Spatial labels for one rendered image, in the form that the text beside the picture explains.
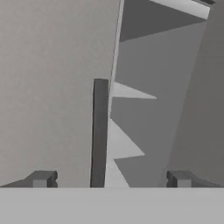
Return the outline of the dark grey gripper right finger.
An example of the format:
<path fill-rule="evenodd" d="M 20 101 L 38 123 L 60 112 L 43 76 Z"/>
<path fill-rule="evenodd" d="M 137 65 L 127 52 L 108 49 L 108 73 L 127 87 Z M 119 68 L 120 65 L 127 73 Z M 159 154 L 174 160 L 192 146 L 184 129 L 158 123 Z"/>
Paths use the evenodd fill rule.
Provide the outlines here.
<path fill-rule="evenodd" d="M 166 178 L 167 187 L 222 188 L 222 185 L 198 178 L 190 171 L 168 171 Z"/>

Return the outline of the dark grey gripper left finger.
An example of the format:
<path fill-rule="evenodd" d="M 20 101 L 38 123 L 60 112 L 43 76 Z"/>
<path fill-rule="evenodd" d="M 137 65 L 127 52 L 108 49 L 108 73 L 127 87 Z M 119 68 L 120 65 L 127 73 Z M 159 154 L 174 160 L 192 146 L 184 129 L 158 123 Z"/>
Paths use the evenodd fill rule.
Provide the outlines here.
<path fill-rule="evenodd" d="M 34 171 L 24 179 L 3 185 L 18 188 L 57 188 L 58 173 L 56 171 Z"/>

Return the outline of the grey fridge door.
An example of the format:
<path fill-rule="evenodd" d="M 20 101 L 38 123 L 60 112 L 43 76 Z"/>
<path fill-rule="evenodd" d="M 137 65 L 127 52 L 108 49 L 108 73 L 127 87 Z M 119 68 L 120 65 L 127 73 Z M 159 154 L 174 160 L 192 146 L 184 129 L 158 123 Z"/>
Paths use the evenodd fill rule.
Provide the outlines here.
<path fill-rule="evenodd" d="M 0 0 L 0 185 L 90 180 L 96 78 L 110 77 L 121 0 Z"/>

